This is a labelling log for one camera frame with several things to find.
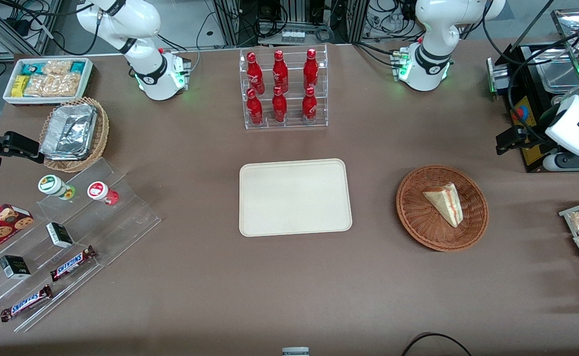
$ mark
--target acrylic bottle rack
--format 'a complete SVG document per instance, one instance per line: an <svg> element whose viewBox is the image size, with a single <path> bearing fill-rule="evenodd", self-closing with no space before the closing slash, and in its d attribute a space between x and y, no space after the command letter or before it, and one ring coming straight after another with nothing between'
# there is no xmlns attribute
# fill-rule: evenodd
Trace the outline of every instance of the acrylic bottle rack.
<svg viewBox="0 0 579 356"><path fill-rule="evenodd" d="M76 188L74 198L63 201L48 196L29 208L34 223L26 232L0 245L0 257L23 257L32 275L22 281L8 279L0 266L0 313L37 293L46 284L50 285L53 298L35 304L7 323L0 321L1 324L15 332L27 331L160 222L149 205L138 198L122 179L123 176L119 169L100 158L68 181ZM97 180L118 192L120 198L115 205L106 205L87 196L88 185ZM46 230L51 221L67 228L74 245L59 248L52 244ZM52 282L50 271L90 245L97 256L59 281Z"/></svg>
<svg viewBox="0 0 579 356"><path fill-rule="evenodd" d="M303 67L307 59L307 50L316 50L316 61L318 62L318 84L315 87L315 97L318 101L316 106L316 119L311 125L303 123L303 98L305 88L303 87ZM326 45L313 46L288 46L281 47L283 57L288 66L289 91L285 93L288 102L288 117L285 123L280 124L274 120L274 110L272 108L272 98L274 97L274 77L272 77L272 67L274 67L274 51L278 48L258 47L240 51L239 73L241 79L241 100L243 102L243 116L246 129L283 129L283 128L312 128L327 126L329 123L328 111L328 58ZM248 82L248 61L246 54L254 52L256 61L263 70L263 82L265 92L258 95L258 99L263 105L263 125L254 126L249 119L246 102L246 90L249 88Z"/></svg>

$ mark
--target brown tablecloth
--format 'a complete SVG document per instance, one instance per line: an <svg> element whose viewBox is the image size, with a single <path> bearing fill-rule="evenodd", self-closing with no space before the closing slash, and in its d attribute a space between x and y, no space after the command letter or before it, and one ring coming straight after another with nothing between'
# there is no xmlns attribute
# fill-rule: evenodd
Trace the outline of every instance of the brown tablecloth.
<svg viewBox="0 0 579 356"><path fill-rule="evenodd" d="M329 51L330 126L273 133L243 127L238 50L204 52L190 90L165 102L138 90L122 56L93 57L104 156L164 220L27 333L0 323L0 355L393 355L424 331L476 355L579 355L579 253L557 216L579 204L579 174L526 174L518 152L495 154L508 118L487 90L491 47L460 43L432 92L351 45ZM49 111L7 105L0 132L38 137ZM242 236L239 169L317 158L346 163L353 227ZM427 164L486 195L488 230L465 252L428 250L396 217L398 183ZM0 204L29 207L51 172L4 159ZM410 355L458 351L427 339Z"/></svg>

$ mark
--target brown wicker basket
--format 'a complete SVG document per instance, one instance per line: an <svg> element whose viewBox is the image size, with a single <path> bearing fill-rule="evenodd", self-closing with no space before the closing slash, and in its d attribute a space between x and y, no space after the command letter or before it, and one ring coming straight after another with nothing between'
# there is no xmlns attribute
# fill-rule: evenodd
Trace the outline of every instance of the brown wicker basket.
<svg viewBox="0 0 579 356"><path fill-rule="evenodd" d="M453 182L457 187L463 221L452 227L423 195L432 186ZM417 241L437 251L465 250L475 244L488 225L488 207L477 184L452 167L428 165L407 174L397 189L397 214Z"/></svg>
<svg viewBox="0 0 579 356"><path fill-rule="evenodd" d="M61 104L61 106L78 104L90 104L95 106L95 108L98 110L96 127L94 128L94 138L92 139L91 153L85 160L82 161L53 161L46 158L43 164L45 164L47 168L66 173L80 172L83 169L91 166L98 160L98 158L102 156L104 147L107 145L107 135L109 134L109 118L107 117L107 113L104 112L101 104L99 104L96 100L91 99L90 97L82 97L80 99L68 101L67 103ZM39 144L41 144L43 139L46 137L51 117L52 113L50 112L48 119L46 120L45 124L43 124L43 130L41 130L41 134L39 135Z"/></svg>

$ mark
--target sandwich slice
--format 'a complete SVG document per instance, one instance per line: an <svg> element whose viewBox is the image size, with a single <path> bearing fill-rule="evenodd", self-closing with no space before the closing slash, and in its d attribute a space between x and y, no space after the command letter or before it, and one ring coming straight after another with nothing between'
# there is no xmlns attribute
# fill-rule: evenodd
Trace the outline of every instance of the sandwich slice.
<svg viewBox="0 0 579 356"><path fill-rule="evenodd" d="M430 187L425 189L423 194L452 227L457 227L463 221L461 201L459 201L459 193L454 183L450 182L442 187Z"/></svg>

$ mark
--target coca-cola bottle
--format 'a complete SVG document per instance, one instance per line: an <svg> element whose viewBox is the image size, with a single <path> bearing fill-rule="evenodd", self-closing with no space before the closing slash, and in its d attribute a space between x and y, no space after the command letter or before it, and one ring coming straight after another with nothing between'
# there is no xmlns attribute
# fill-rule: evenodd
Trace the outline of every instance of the coca-cola bottle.
<svg viewBox="0 0 579 356"><path fill-rule="evenodd" d="M303 122L306 125L311 125L315 122L317 104L318 102L314 97L314 87L307 87L305 97L303 98Z"/></svg>
<svg viewBox="0 0 579 356"><path fill-rule="evenodd" d="M274 87L272 106L274 107L274 120L279 124L284 123L288 116L288 101L285 99L285 95L283 95L281 86Z"/></svg>
<svg viewBox="0 0 579 356"><path fill-rule="evenodd" d="M246 106L248 106L250 121L254 126L261 126L263 124L263 106L261 101L256 97L256 92L252 88L248 88L246 95L248 95Z"/></svg>
<svg viewBox="0 0 579 356"><path fill-rule="evenodd" d="M274 75L274 85L280 86L283 93L290 89L290 79L288 77L288 65L283 60L283 51L274 51L274 67L272 68L272 75Z"/></svg>
<svg viewBox="0 0 579 356"><path fill-rule="evenodd" d="M310 86L318 84L318 62L316 61L316 50L307 50L307 61L303 67L303 87L307 90Z"/></svg>
<svg viewBox="0 0 579 356"><path fill-rule="evenodd" d="M265 92L265 84L263 84L263 71L261 66L256 63L256 54L249 52L248 58L248 81L250 86L256 90L256 94L263 95Z"/></svg>

